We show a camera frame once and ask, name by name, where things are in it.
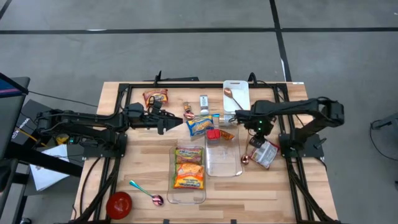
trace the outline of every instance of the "computer screen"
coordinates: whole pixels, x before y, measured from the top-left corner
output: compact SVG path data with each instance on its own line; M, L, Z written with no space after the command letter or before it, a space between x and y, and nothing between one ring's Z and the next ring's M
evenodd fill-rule
M28 94L26 88L0 73L0 98L21 96L23 94Z

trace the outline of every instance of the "white paper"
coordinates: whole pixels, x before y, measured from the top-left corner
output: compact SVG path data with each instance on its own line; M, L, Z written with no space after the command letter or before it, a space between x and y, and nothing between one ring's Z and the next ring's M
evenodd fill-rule
M62 144L57 147L44 150L42 151L42 153L50 156L60 157L59 159L69 162L69 159L66 157L68 156L67 145ZM44 169L43 167L39 167L37 165L30 165L30 169L32 171L33 179L35 181L36 190L38 191L44 190L47 187L50 187L51 185L69 176L68 174Z

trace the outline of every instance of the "white cutting board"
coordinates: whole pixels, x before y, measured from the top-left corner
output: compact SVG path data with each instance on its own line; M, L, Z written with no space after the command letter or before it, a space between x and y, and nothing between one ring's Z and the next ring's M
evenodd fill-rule
M241 80L226 80L223 83L223 88L230 88L234 99L242 106L244 110L250 110L250 96L249 84ZM224 99L224 112L226 114L235 114L235 110L240 110L240 107L235 101L225 94Z

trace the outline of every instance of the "gray floor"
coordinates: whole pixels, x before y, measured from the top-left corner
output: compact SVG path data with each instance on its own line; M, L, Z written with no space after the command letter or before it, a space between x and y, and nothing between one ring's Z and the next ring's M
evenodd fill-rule
M277 0L282 27L398 27L397 1ZM1 30L135 29L175 27L272 27L268 1L12 0ZM398 162L380 156L369 123L398 112L398 32L289 33L284 42L293 81L311 97L345 105L346 123L326 129L328 176L340 220L395 223ZM98 103L104 81L162 76L200 80L283 81L274 33L0 35L0 71L31 77L30 89ZM54 108L94 108L39 96ZM390 128L374 132L377 146L398 158ZM67 222L76 194L55 188L29 197L26 217L36 223ZM1 223L7 222L3 215Z

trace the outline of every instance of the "wooden tabletop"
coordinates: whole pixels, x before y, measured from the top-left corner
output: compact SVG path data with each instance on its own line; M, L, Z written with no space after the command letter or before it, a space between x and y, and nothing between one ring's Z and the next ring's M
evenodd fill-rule
M113 113L118 85L118 82L104 83L98 114ZM290 101L308 98L302 83L287 83L287 86ZM133 89L131 103L140 102L144 105L142 93L146 90L144 88ZM163 109L182 118L182 104L187 101L192 106L194 113L198 113L200 111L199 96L203 94L208 95L210 113L223 113L222 88L170 88L169 103ZM250 100L251 104L256 100L274 101L274 95L271 89L253 88L250 89ZM302 115L300 118L305 124L312 119L311 116L306 115ZM289 127L287 119L285 122L285 126ZM295 125L301 127L296 118ZM277 135L279 133L280 129L276 122L267 139L278 144ZM204 146L204 137L192 141L186 124L181 124L165 132L163 136L158 135L156 129L129 129L127 135L128 144L126 154L121 160L116 191L124 191L131 196L133 209L126 218L115 220L115 222L162 223L163 219L169 219L171 223L229 223L231 219L236 219L238 223L296 222L285 159L280 153L269 170L251 161L249 165L244 166L244 172L240 176L206 177L206 200L203 203L177 205L167 201L170 148L187 144ZM241 154L246 149L248 139L248 132L240 127ZM94 161L95 158L91 158L85 162L75 200L77 211L79 211L81 186ZM89 205L98 192L103 162L104 159L101 159L97 163L88 178L83 198L84 208ZM327 215L337 219L325 167L312 158L303 158L303 163L310 193ZM155 207L150 197L129 185L130 180L134 180L152 194L163 196L165 205ZM104 196L101 219L104 219L106 215L104 207L108 197L108 194ZM299 193L299 198L302 216L306 218L301 193Z

